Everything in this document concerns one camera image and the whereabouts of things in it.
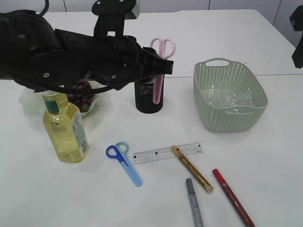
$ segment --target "blue scissors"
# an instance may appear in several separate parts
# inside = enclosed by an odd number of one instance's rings
[[[119,146],[124,146],[125,150],[121,151],[119,149]],[[116,155],[110,155],[108,152],[110,149],[114,149],[116,152]],[[124,142],[119,142],[116,143],[116,145],[111,145],[106,149],[106,155],[109,158],[115,158],[118,159],[118,161],[120,162],[120,164],[122,165],[123,169],[127,172],[127,174],[129,175],[129,177],[132,179],[133,183],[136,186],[141,186],[142,185],[142,181],[139,177],[139,175],[137,174],[137,172],[135,171],[133,165],[131,164],[131,162],[129,161],[128,157],[127,157],[127,152],[129,150],[129,147],[126,143]]]

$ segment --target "white ruler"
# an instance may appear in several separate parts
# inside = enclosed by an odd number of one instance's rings
[[[192,155],[204,153],[201,143],[192,143],[177,146],[184,155]],[[133,154],[133,164],[140,164],[145,162],[153,162],[157,160],[163,160],[167,158],[176,157],[170,148],[150,150]]]

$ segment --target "bottle label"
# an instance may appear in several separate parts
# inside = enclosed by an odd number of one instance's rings
[[[59,107],[56,101],[44,101],[48,112],[52,114],[57,114],[59,112]]]
[[[78,143],[78,147],[80,149],[80,153],[82,157],[84,157],[85,152],[88,148],[88,142],[86,139],[86,134],[83,127],[83,120],[78,110],[72,119],[72,130],[75,134],[76,141]]]

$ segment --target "grapes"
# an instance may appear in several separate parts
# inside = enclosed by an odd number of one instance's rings
[[[84,91],[89,91],[92,89],[90,83],[86,80],[81,80],[77,84],[67,85],[66,87],[71,87],[73,89],[79,89]],[[80,112],[87,112],[89,110],[90,105],[93,102],[94,96],[95,95],[93,94],[89,94],[89,95],[68,94],[67,98],[69,102],[74,103],[80,109]]]

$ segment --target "marker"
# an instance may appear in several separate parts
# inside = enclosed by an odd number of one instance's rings
[[[186,186],[188,191],[191,212],[193,213],[195,227],[204,227],[198,200],[196,197],[193,183],[191,182],[190,178],[186,179]]]
[[[194,175],[194,177],[199,181],[199,183],[204,187],[208,194],[212,193],[214,188],[210,183],[200,174],[200,172],[191,164],[191,162],[183,155],[179,148],[172,146],[171,151],[175,156],[182,162],[182,164]]]
[[[238,212],[238,215],[241,217],[242,221],[244,222],[245,226],[247,227],[255,227],[254,223],[246,213],[245,209],[242,207],[241,203],[235,196],[235,194],[232,192],[232,189],[229,187],[227,182],[224,180],[222,175],[219,173],[217,169],[213,170],[214,176],[217,178],[217,181],[219,182],[220,186],[222,187],[223,191],[225,192],[225,195],[229,199],[229,201],[232,203],[235,210]]]

